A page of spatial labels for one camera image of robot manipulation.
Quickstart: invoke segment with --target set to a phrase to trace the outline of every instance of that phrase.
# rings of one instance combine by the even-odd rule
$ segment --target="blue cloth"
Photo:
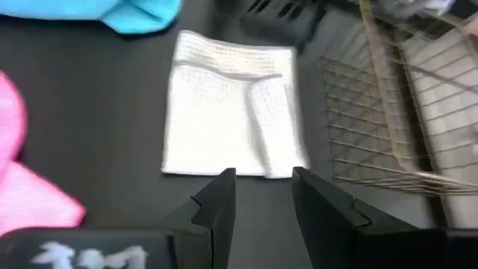
[[[0,0],[0,14],[29,19],[96,19],[120,34],[166,28],[181,0]]]

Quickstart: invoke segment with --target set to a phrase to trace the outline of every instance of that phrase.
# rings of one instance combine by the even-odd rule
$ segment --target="black table surface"
[[[19,160],[87,207],[89,227],[154,226],[211,179],[161,173],[167,85],[179,30],[244,44],[247,1],[185,0],[168,31],[121,37],[99,22],[46,22],[0,17],[0,69],[28,109]],[[318,124],[323,93],[301,77],[315,37],[299,62],[304,134],[313,171],[326,130]],[[345,186],[363,200],[416,226],[432,226],[423,199]],[[230,268],[310,268],[288,180],[239,178]]]

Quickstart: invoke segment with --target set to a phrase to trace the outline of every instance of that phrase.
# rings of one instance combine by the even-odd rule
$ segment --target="white towel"
[[[162,171],[286,178],[307,167],[294,51],[179,34],[170,74]]]

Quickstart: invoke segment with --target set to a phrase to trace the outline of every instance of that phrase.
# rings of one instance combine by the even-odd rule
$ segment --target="metal wire rack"
[[[355,16],[329,10],[317,34],[334,179],[478,194],[477,55],[460,22],[359,7]]]

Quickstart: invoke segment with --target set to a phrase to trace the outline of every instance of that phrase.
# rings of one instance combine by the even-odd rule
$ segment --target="cloth fold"
[[[0,14],[27,19],[99,20],[120,34],[145,34],[171,24],[181,0],[2,0]]]
[[[179,34],[170,74],[164,173],[287,178],[307,167],[294,51]]]
[[[32,226],[79,224],[85,209],[41,176],[13,161],[26,130],[24,104],[0,72],[0,236]]]

